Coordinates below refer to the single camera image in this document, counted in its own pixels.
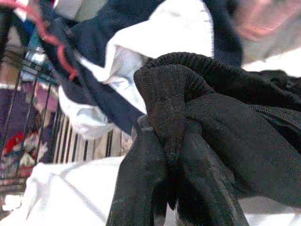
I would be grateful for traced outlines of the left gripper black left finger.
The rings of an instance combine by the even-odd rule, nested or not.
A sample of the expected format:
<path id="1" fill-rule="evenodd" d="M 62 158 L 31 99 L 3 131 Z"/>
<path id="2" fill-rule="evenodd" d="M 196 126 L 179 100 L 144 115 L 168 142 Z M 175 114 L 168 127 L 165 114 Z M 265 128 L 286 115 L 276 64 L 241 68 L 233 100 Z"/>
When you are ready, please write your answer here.
<path id="1" fill-rule="evenodd" d="M 168 163 L 164 147 L 173 123 L 138 119 L 136 138 L 121 162 L 107 226 L 164 226 Z"/>

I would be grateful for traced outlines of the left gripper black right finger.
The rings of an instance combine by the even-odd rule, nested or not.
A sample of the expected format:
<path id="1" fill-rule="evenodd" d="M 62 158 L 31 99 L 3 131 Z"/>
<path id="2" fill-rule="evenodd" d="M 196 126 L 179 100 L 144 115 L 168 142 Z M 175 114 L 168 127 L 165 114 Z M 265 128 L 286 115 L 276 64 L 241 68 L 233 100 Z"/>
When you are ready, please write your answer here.
<path id="1" fill-rule="evenodd" d="M 233 189 L 234 178 L 188 122 L 179 157 L 176 226 L 249 226 Z"/>

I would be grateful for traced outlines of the black fleece jacket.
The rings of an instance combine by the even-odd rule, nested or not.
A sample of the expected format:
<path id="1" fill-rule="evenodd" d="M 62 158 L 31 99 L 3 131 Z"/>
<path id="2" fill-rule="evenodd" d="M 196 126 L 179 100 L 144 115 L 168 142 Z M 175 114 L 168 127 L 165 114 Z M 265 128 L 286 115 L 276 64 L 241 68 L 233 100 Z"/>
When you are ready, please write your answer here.
<path id="1" fill-rule="evenodd" d="M 239 187 L 301 208 L 301 77 L 175 52 L 148 62 L 134 81 L 172 172 L 194 120 Z"/>

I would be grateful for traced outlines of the pink plastic hanger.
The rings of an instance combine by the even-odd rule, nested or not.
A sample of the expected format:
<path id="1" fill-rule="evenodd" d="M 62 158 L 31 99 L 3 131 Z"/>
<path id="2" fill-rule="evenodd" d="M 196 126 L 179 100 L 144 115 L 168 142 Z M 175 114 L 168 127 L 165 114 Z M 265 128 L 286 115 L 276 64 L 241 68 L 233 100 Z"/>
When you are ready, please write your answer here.
<path id="1" fill-rule="evenodd" d="M 249 40 L 270 36 L 287 20 L 287 4 L 288 0 L 241 0 L 234 14 L 236 31 Z"/>

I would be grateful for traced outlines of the red plastic hanger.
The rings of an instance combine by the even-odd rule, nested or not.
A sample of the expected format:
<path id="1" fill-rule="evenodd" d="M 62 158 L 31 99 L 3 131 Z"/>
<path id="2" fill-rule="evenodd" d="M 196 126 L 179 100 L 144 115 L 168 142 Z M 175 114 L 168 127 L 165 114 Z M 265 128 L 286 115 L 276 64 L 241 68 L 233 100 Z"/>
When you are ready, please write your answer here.
<path id="1" fill-rule="evenodd" d="M 0 5 L 12 9 L 20 9 L 25 13 L 27 13 L 31 17 L 35 25 L 37 26 L 38 33 L 41 39 L 46 43 L 49 43 L 57 47 L 58 60 L 61 66 L 64 68 L 64 70 L 69 73 L 69 80 L 72 81 L 74 78 L 76 78 L 76 76 L 78 75 L 78 71 L 68 62 L 65 56 L 64 44 L 56 36 L 48 32 L 46 22 L 43 20 L 42 16 L 39 14 L 39 12 L 36 9 L 28 5 L 24 5 L 23 3 L 16 2 L 15 0 L 0 0 Z"/>

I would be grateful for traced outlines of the navy blue garment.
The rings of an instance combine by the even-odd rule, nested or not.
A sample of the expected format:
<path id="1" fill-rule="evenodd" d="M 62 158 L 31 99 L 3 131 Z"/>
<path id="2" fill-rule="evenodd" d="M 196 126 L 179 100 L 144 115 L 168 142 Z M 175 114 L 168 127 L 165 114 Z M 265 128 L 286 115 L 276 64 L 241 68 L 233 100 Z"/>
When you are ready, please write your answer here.
<path id="1" fill-rule="evenodd" d="M 242 62 L 242 45 L 231 25 L 233 12 L 239 0 L 199 0 L 204 2 L 213 17 L 214 55 L 226 63 L 236 66 Z M 119 30 L 146 21 L 163 0 L 108 0 L 97 15 L 81 23 L 69 21 L 58 15 L 51 0 L 40 0 L 44 20 L 50 22 L 49 31 L 65 44 L 66 55 L 71 63 L 75 57 L 72 49 L 78 50 L 97 66 L 104 66 L 105 47 L 109 39 Z M 130 133 L 142 111 L 132 106 L 108 85 L 101 84 L 91 72 L 76 65 L 79 76 L 69 80 L 61 66 L 55 46 L 44 42 L 43 48 L 58 73 L 58 81 L 67 97 L 78 104 L 97 106 L 126 133 Z"/>

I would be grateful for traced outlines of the white thin shirt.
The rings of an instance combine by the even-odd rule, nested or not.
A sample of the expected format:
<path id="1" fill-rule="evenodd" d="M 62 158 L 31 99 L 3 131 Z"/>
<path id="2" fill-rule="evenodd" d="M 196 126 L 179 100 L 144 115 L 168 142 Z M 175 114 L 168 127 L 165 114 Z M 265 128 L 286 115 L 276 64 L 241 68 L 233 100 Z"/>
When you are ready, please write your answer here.
<path id="1" fill-rule="evenodd" d="M 122 160 L 39 163 L 26 181 L 21 206 L 0 226 L 105 226 Z"/>

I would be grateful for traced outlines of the white grey collared shirt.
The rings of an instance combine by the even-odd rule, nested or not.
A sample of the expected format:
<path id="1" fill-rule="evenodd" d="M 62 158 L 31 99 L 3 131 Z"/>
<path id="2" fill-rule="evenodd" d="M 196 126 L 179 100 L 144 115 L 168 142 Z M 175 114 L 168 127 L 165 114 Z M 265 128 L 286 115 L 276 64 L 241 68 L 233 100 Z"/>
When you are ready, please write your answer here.
<path id="1" fill-rule="evenodd" d="M 146 106 L 134 73 L 148 60 L 172 52 L 214 56 L 213 24 L 204 2 L 163 0 L 146 21 L 123 28 L 109 39 L 104 66 L 97 66 L 78 50 L 75 57 L 94 79 L 111 87 L 143 115 Z M 116 126 L 99 107 L 70 100 L 62 87 L 59 101 L 75 130 L 86 139 L 102 137 L 108 126 Z"/>

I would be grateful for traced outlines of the black metal drying rack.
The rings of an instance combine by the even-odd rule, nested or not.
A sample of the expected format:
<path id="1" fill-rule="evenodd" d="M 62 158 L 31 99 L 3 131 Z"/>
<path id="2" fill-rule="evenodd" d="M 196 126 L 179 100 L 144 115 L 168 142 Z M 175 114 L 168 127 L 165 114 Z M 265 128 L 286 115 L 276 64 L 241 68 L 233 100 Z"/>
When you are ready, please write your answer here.
<path id="1" fill-rule="evenodd" d="M 22 190 L 38 163 L 122 155 L 122 133 L 80 135 L 60 108 L 58 85 L 39 48 L 23 45 L 21 22 L 0 8 L 0 192 Z"/>

